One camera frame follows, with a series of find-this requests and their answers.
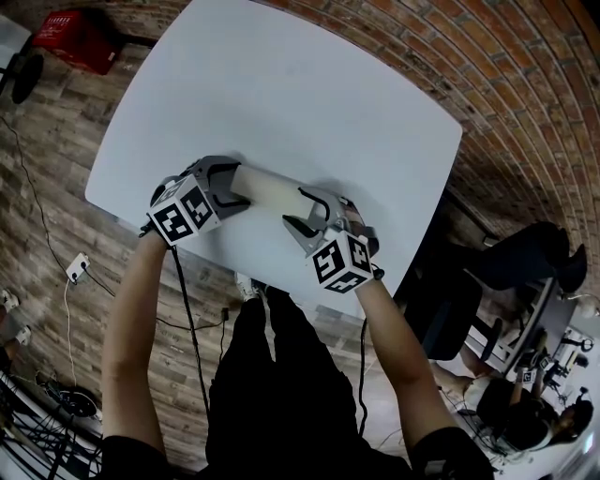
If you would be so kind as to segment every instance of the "foam roll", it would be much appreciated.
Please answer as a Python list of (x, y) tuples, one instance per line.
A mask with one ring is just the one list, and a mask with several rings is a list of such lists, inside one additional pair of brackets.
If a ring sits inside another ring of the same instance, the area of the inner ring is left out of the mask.
[(274, 173), (240, 165), (235, 171), (231, 190), (278, 216), (308, 218), (314, 201), (298, 191), (302, 184)]

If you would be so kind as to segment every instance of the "red box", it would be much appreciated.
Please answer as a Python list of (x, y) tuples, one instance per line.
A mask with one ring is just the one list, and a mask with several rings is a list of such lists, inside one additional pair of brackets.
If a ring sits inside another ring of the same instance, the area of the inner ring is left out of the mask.
[(44, 21), (33, 44), (76, 68), (104, 75), (121, 50), (109, 36), (91, 23), (82, 11), (56, 11)]

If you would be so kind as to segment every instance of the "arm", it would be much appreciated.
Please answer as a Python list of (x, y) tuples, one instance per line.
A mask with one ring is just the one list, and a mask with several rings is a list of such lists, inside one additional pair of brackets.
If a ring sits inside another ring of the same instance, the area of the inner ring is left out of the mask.
[(523, 374), (525, 373), (524, 368), (520, 368), (517, 372), (517, 380), (515, 381), (515, 388), (513, 388), (513, 395), (510, 397), (509, 406), (517, 405), (521, 401), (521, 393), (523, 392)]
[(102, 352), (104, 437), (129, 437), (163, 454), (148, 385), (148, 363), (166, 251), (165, 242), (155, 232), (140, 240), (112, 304)]
[(394, 387), (409, 449), (429, 433), (456, 427), (435, 383), (429, 361), (385, 286), (373, 280), (356, 295), (368, 318), (375, 353)]
[(538, 368), (535, 372), (535, 383), (532, 388), (532, 397), (536, 399), (540, 399), (542, 397), (542, 393), (544, 392), (544, 375), (546, 372), (543, 368)]

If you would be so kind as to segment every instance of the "white table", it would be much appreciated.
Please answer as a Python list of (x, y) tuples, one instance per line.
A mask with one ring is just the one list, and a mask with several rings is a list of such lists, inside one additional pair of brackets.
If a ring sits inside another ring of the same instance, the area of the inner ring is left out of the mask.
[[(163, 177), (235, 152), (250, 166), (352, 199), (377, 229), (374, 261), (393, 292), (461, 133), (412, 83), (321, 27), (248, 0), (194, 0), (131, 82), (85, 194), (142, 225)], [(261, 207), (183, 247), (296, 298), (362, 314), (355, 295), (319, 288), (281, 218)]]

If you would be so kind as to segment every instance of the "black hair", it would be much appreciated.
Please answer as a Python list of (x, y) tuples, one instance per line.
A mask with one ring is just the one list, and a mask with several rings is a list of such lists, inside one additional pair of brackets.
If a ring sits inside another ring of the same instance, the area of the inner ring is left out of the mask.
[(568, 409), (573, 411), (573, 426), (552, 437), (550, 445), (574, 442), (592, 421), (593, 405), (589, 400), (582, 400), (581, 397), (579, 396), (577, 401), (568, 407)]

